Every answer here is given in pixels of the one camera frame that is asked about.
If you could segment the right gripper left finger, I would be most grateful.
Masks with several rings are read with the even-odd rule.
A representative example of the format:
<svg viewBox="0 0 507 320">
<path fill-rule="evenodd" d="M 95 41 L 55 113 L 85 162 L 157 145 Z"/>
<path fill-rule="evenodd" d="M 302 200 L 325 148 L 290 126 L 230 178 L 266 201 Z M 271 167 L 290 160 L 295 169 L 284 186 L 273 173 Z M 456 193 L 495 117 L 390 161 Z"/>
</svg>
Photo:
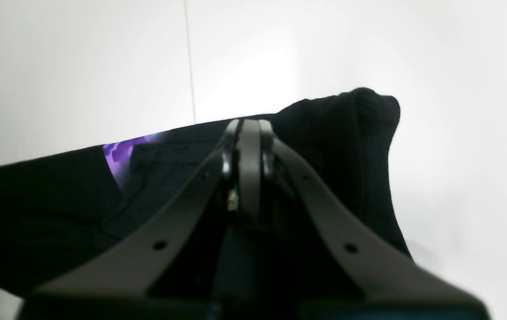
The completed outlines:
<svg viewBox="0 0 507 320">
<path fill-rule="evenodd" d="M 235 119 L 195 176 L 145 225 L 115 247 L 27 299 L 20 320 L 216 320 L 219 303 L 153 294 L 182 272 L 192 291 L 209 291 L 205 276 L 188 259 L 217 259 L 226 213 L 254 216 L 254 121 Z"/>
</svg>

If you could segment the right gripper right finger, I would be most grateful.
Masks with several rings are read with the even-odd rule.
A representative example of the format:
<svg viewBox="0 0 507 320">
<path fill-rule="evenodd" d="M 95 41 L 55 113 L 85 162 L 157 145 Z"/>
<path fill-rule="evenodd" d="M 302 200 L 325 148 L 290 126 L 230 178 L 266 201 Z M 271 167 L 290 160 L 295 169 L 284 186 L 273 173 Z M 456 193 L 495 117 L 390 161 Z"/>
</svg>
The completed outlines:
<svg viewBox="0 0 507 320">
<path fill-rule="evenodd" d="M 475 296 L 443 281 L 390 247 L 361 223 L 330 191 L 311 166 L 281 142 L 269 121 L 259 121 L 264 176 L 282 168 L 320 251 L 359 298 L 303 298 L 300 320 L 488 320 Z"/>
</svg>

